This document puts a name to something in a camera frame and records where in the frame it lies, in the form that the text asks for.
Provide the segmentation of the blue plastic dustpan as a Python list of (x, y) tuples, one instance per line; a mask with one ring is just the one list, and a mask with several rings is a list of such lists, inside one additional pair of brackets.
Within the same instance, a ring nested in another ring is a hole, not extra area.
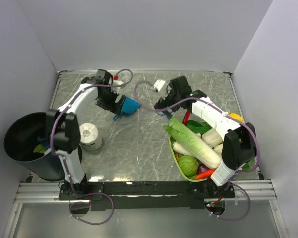
[(140, 106), (141, 106), (141, 104), (139, 102), (126, 96), (126, 100), (122, 107), (121, 115), (120, 116), (115, 115), (113, 117), (113, 121), (116, 121), (118, 118), (120, 118), (122, 116), (132, 115)]

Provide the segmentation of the blue hand brush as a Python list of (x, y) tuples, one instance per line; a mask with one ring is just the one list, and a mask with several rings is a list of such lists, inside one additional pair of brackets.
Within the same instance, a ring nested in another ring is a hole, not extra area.
[(166, 116), (168, 120), (171, 120), (171, 118), (173, 117), (172, 109), (170, 109), (170, 108), (166, 108), (165, 110), (155, 109), (155, 111), (157, 114), (159, 114), (161, 116)]

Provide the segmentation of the green paper scrap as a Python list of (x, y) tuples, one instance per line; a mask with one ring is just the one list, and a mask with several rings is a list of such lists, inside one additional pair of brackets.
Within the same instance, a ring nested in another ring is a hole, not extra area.
[(47, 149), (42, 144), (39, 144), (34, 148), (33, 153), (44, 154), (46, 151), (47, 151)]

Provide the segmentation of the dark blue paper scrap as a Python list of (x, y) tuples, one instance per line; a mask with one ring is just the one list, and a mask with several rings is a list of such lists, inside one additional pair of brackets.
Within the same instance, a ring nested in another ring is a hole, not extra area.
[(37, 137), (37, 141), (42, 145), (46, 150), (50, 148), (50, 142), (46, 140), (45, 137)]

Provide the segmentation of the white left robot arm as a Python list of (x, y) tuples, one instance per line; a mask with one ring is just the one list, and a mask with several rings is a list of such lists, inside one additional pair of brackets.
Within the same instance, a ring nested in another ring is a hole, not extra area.
[(65, 181), (69, 183), (70, 192), (76, 199), (83, 199), (88, 193), (86, 174), (78, 151), (81, 142), (80, 118), (93, 101), (100, 108), (119, 116), (126, 96), (117, 101), (117, 88), (125, 85), (119, 80), (119, 74), (112, 75), (100, 69), (94, 77), (86, 77), (66, 103), (46, 112), (46, 138), (50, 141), (52, 153), (60, 159)]

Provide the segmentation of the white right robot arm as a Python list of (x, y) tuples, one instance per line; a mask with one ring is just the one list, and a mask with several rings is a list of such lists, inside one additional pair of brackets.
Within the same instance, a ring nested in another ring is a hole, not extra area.
[(157, 80), (154, 90), (161, 95), (157, 111), (169, 116), (164, 130), (181, 174), (191, 182), (210, 179), (207, 192), (219, 197), (224, 185), (258, 156), (254, 126), (222, 111), (206, 94), (193, 91), (185, 76), (170, 82)]

